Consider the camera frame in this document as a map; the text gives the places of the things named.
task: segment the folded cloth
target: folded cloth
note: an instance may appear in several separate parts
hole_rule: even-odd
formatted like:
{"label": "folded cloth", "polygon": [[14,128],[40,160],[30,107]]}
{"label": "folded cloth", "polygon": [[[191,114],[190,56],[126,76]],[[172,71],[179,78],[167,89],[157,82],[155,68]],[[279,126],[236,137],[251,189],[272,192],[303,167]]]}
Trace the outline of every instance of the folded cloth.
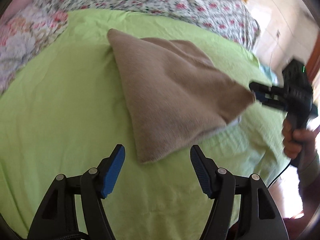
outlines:
{"label": "folded cloth", "polygon": [[107,36],[142,163],[201,141],[254,102],[189,41],[138,39],[115,29]]}

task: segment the light blue cloth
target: light blue cloth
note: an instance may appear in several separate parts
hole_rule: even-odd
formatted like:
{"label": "light blue cloth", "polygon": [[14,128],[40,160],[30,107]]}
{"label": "light blue cloth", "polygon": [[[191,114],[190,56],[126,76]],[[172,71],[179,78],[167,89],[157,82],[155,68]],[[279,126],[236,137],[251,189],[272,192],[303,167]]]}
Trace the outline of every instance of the light blue cloth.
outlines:
{"label": "light blue cloth", "polygon": [[265,66],[260,63],[259,69],[272,82],[273,85],[276,85],[276,86],[279,85],[279,81],[276,73],[274,73],[269,66]]}

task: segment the white wall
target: white wall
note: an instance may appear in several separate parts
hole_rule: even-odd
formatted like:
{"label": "white wall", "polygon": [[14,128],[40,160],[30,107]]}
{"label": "white wall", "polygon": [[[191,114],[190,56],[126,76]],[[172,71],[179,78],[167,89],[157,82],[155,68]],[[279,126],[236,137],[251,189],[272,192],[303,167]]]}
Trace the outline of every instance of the white wall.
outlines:
{"label": "white wall", "polygon": [[293,57],[307,63],[318,36],[318,26],[307,17],[302,0],[248,0],[247,6],[261,27],[255,53],[277,73]]}

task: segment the floral bedspread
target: floral bedspread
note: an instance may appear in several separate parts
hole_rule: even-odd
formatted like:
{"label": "floral bedspread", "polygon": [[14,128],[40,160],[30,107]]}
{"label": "floral bedspread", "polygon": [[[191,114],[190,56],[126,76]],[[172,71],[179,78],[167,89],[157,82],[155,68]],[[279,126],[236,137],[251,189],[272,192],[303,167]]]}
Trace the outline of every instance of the floral bedspread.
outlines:
{"label": "floral bedspread", "polygon": [[0,25],[0,95],[16,72],[46,46],[54,42],[68,25],[68,15],[29,4]]}
{"label": "floral bedspread", "polygon": [[105,8],[181,20],[217,33],[252,50],[259,26],[242,0],[35,0],[47,10]]}

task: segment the sleeve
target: sleeve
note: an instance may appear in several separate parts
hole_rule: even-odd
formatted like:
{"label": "sleeve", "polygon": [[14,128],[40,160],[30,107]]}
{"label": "sleeve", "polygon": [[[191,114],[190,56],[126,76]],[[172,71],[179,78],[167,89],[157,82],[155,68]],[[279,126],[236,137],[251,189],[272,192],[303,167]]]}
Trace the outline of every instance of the sleeve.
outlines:
{"label": "sleeve", "polygon": [[299,219],[284,219],[289,239],[297,239],[308,225],[320,204],[320,162],[319,155],[303,171],[298,171],[300,184],[299,192],[303,203],[304,216]]}

